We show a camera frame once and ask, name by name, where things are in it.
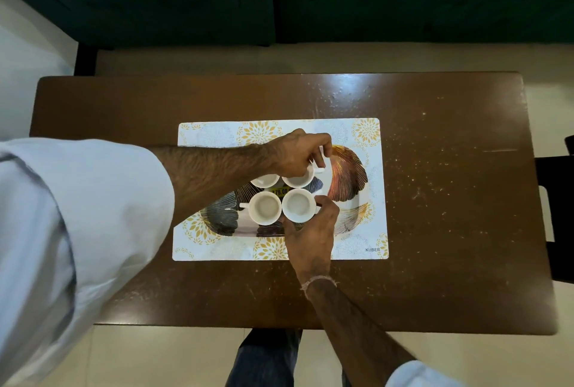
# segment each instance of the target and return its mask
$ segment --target brown table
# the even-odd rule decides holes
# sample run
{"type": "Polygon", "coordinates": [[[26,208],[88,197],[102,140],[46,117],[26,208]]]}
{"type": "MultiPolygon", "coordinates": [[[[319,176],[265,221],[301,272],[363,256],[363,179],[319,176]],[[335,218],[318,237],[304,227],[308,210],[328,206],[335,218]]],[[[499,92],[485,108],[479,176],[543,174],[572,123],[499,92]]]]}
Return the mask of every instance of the brown table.
{"type": "MultiPolygon", "coordinates": [[[[180,122],[378,117],[390,258],[335,261],[389,331],[553,334],[522,78],[515,73],[54,77],[32,136],[176,144],[180,122]]],[[[100,321],[320,328],[286,261],[175,262],[172,235],[100,321]]]]}

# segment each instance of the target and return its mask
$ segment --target hairy forearm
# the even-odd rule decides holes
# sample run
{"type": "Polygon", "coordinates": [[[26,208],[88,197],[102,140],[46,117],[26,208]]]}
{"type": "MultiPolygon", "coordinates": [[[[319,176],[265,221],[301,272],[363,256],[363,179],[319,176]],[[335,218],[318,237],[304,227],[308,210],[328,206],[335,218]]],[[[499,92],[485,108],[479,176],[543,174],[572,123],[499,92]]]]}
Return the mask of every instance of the hairy forearm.
{"type": "Polygon", "coordinates": [[[237,148],[150,147],[167,171],[175,192],[173,225],[269,171],[261,145],[237,148]]]}
{"type": "Polygon", "coordinates": [[[395,369],[415,360],[332,282],[312,282],[307,296],[354,387],[385,385],[395,369]]]}

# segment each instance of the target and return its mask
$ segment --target black chair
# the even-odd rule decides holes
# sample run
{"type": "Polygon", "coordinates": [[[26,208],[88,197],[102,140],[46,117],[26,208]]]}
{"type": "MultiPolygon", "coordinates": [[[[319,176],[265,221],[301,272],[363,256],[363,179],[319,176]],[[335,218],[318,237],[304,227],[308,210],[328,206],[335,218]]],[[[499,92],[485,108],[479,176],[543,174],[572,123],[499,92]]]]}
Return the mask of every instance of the black chair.
{"type": "Polygon", "coordinates": [[[538,157],[538,184],[548,191],[554,242],[546,249],[552,279],[574,283],[574,136],[565,139],[570,156],[538,157]]]}

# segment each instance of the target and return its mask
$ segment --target white teacup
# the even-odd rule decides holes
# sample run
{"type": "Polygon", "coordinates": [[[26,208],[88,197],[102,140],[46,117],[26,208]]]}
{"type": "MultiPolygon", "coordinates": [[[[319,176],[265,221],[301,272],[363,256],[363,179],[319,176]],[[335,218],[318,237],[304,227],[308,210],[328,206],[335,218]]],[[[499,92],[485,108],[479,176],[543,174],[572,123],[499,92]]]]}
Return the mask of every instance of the white teacup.
{"type": "Polygon", "coordinates": [[[311,194],[305,189],[291,189],[283,197],[283,214],[293,222],[307,222],[310,220],[319,207],[315,202],[315,195],[321,195],[321,191],[311,194]]]}
{"type": "Polygon", "coordinates": [[[272,192],[263,191],[253,195],[249,203],[240,203],[248,209],[249,216],[259,225],[271,225],[281,216],[281,200],[272,192]]]}
{"type": "Polygon", "coordinates": [[[274,184],[277,183],[279,180],[279,176],[277,174],[267,174],[261,177],[257,177],[251,181],[253,186],[257,186],[258,188],[270,188],[274,184]]]}
{"type": "Polygon", "coordinates": [[[283,181],[287,186],[291,186],[291,188],[304,188],[313,180],[315,174],[320,174],[325,171],[325,168],[315,168],[315,166],[310,163],[307,166],[307,172],[303,177],[283,177],[283,181]]]}

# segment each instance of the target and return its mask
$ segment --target yellow price label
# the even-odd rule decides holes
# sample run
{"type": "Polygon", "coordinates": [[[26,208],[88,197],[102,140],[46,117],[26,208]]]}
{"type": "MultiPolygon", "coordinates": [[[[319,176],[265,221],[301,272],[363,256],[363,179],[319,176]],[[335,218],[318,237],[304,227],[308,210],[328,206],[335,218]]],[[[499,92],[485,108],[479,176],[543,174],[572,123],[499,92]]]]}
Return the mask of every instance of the yellow price label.
{"type": "Polygon", "coordinates": [[[280,188],[271,188],[271,192],[279,198],[283,198],[291,188],[289,186],[282,186],[280,188]]]}

